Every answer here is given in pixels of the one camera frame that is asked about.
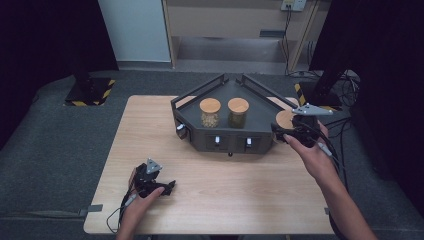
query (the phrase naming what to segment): human hand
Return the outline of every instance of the human hand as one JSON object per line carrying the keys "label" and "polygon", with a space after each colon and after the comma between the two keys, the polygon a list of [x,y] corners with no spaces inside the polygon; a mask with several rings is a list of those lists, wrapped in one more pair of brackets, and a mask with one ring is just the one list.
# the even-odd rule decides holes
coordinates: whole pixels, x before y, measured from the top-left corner
{"label": "human hand", "polygon": [[[319,121],[318,124],[322,133],[328,137],[328,129]],[[338,178],[332,160],[321,150],[318,144],[315,144],[312,148],[307,148],[292,136],[284,135],[284,139],[300,155],[306,170],[317,182],[332,179],[332,177]],[[321,138],[318,139],[318,142],[325,145],[324,140]]]}
{"label": "human hand", "polygon": [[[128,185],[131,186],[135,175],[135,169],[131,173]],[[156,188],[151,194],[145,198],[141,198],[134,189],[131,192],[136,194],[134,201],[125,209],[124,217],[121,221],[121,227],[116,235],[116,239],[132,239],[138,224],[152,203],[162,194],[164,187]]]}

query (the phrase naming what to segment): cork lid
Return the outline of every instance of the cork lid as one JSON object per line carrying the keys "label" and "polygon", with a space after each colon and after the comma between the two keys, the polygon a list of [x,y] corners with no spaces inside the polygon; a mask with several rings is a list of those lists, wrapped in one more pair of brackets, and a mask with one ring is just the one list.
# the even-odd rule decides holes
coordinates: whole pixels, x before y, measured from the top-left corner
{"label": "cork lid", "polygon": [[200,102],[200,109],[205,113],[216,113],[221,108],[221,103],[215,98],[205,98]]}
{"label": "cork lid", "polygon": [[249,103],[243,98],[233,98],[228,102],[228,108],[233,113],[245,113],[249,109]]}
{"label": "cork lid", "polygon": [[295,114],[292,113],[289,110],[283,110],[277,113],[277,116],[275,117],[275,120],[277,121],[277,124],[284,128],[284,129],[293,129],[293,116]]}

